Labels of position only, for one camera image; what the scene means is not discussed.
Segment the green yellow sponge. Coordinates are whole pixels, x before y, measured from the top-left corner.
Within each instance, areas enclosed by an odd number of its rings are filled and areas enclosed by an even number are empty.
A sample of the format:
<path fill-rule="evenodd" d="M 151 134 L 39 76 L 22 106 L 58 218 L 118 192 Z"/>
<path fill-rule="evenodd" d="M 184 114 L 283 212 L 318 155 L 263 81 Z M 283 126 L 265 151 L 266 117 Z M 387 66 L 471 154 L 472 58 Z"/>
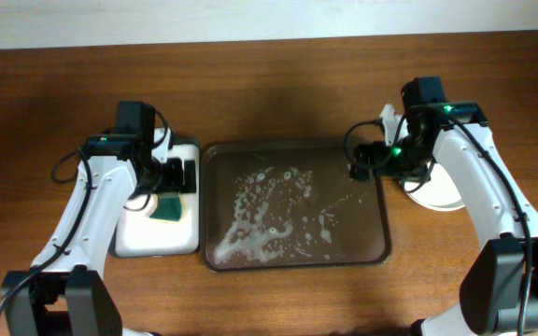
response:
<path fill-rule="evenodd" d="M 156 206 L 152 211 L 150 218 L 179 222 L 184 218 L 186 213 L 186 202 L 184 197 L 177 193 L 158 194 Z"/>

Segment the cream plate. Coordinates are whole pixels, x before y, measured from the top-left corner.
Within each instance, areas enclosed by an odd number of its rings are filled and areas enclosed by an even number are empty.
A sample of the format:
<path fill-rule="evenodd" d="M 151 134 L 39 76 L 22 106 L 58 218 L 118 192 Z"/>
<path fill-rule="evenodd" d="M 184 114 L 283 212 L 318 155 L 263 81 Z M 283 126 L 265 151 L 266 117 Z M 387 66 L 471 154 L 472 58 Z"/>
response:
<path fill-rule="evenodd" d="M 450 175 L 439 163 L 435 163 L 429 179 L 416 191 L 418 182 L 402 180 L 403 192 L 415 203 L 437 212 L 452 212 L 465 207 Z"/>

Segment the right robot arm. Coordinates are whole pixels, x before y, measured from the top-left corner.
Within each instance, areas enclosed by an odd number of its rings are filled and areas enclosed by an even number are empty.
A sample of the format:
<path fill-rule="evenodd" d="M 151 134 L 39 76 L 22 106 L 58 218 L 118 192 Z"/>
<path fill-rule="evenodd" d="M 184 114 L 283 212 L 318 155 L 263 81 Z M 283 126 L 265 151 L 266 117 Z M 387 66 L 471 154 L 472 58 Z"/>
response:
<path fill-rule="evenodd" d="M 436 166 L 450 177 L 480 253 L 447 311 L 415 321 L 413 335 L 525 335 L 538 331 L 538 212 L 497 150 L 478 103 L 447 100 L 439 77 L 401 89 L 403 113 L 383 109 L 381 141 L 344 145 L 350 176 L 388 176 L 422 189 Z"/>

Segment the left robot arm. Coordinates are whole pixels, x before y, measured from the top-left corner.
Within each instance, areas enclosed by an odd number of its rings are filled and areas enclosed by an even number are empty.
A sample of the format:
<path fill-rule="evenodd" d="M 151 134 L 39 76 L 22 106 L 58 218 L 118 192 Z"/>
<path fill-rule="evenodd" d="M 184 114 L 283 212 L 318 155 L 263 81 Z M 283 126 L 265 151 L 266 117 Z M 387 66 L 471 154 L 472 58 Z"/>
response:
<path fill-rule="evenodd" d="M 70 153 L 74 189 L 26 271 L 1 286 L 12 335 L 130 335 L 104 283 L 107 256 L 185 255 L 200 240 L 200 145 L 154 106 L 119 103 L 116 121 Z"/>

